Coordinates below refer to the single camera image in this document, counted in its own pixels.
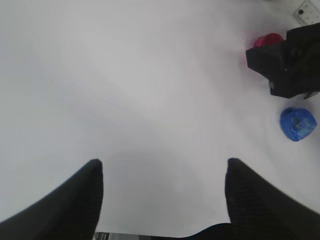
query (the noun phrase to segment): black object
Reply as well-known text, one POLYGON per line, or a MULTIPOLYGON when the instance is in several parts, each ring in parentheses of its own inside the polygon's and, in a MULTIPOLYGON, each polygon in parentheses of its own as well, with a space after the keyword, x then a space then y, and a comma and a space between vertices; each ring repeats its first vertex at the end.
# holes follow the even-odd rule
POLYGON ((92 240, 103 199, 99 160, 91 160, 56 190, 0 223, 0 240, 92 240))
POLYGON ((320 92, 320 23, 289 30, 281 43, 251 48, 246 59, 269 79, 271 95, 309 98, 320 92))
POLYGON ((217 224, 189 237, 152 240, 320 239, 319 214, 282 193, 236 158, 228 160, 225 198, 231 224, 217 224))

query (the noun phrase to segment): white table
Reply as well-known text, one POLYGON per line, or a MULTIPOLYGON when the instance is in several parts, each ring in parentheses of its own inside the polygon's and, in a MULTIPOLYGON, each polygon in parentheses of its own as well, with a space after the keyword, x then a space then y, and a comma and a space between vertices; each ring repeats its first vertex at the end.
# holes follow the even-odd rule
POLYGON ((183 237, 229 222, 227 159, 320 213, 320 129, 286 139, 290 105, 245 50, 297 27, 260 0, 8 1, 0 8, 0 220, 103 162, 97 231, 183 237))

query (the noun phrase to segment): blue object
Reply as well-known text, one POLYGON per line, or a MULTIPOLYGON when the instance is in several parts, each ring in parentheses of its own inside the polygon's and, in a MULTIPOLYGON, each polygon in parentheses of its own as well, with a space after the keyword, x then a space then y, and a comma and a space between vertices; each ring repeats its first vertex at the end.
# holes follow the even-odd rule
POLYGON ((308 110, 290 107, 282 112, 280 125, 289 139, 298 142, 313 132, 317 121, 308 110))

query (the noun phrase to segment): red object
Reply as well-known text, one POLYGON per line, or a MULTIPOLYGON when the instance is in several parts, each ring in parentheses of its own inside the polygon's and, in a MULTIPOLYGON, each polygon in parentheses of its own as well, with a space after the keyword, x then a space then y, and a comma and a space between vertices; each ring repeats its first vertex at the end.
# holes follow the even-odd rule
POLYGON ((283 42, 284 39, 278 33, 269 33, 268 35, 259 37, 254 43, 254 48, 259 48, 263 46, 271 46, 274 44, 279 44, 283 42))

